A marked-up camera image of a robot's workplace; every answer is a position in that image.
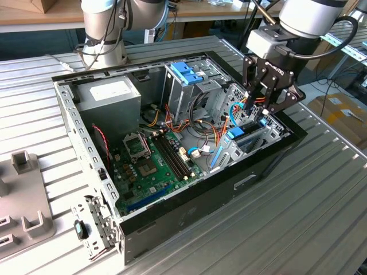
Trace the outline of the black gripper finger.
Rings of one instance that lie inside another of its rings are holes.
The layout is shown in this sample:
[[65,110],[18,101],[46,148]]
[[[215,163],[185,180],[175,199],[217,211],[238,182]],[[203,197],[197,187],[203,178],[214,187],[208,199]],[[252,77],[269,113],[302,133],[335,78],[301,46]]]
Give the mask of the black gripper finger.
[[267,116],[270,114],[283,111],[299,101],[306,98],[306,94],[301,91],[296,85],[292,85],[284,89],[267,89],[266,99],[261,104],[261,115]]
[[248,97],[245,103],[244,110],[250,110],[255,101],[257,96],[257,59],[252,56],[245,56],[243,61],[243,78],[242,84],[243,87],[248,92]]

